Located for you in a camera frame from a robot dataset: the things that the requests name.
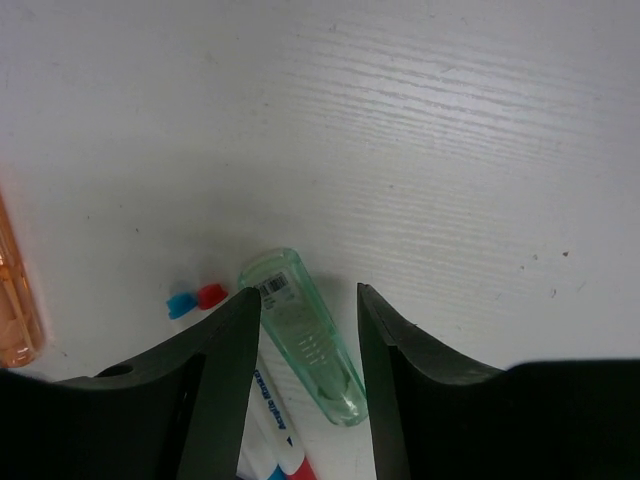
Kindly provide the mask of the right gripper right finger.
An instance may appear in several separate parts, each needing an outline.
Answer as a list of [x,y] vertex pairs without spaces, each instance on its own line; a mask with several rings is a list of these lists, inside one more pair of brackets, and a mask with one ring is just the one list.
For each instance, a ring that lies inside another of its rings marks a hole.
[[639,363],[500,370],[357,288],[358,332],[380,479],[635,479]]

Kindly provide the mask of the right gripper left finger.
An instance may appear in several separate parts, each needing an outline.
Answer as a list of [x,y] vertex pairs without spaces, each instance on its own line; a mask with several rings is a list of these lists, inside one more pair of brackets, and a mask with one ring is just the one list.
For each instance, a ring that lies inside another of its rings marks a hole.
[[261,300],[237,293],[169,340],[93,377],[1,373],[5,479],[232,479]]

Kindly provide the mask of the green correction tape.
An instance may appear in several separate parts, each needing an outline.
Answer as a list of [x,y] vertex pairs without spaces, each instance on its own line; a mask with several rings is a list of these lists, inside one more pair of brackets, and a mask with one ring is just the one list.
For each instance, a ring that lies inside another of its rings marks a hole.
[[261,297],[261,323],[327,420],[352,427],[368,417],[363,383],[299,254],[271,250],[246,264],[241,288]]

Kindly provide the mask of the orange correction tape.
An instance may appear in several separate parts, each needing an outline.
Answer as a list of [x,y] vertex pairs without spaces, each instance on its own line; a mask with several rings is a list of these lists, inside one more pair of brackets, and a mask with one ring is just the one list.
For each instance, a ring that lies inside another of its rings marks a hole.
[[34,361],[45,334],[9,214],[1,201],[1,367]]

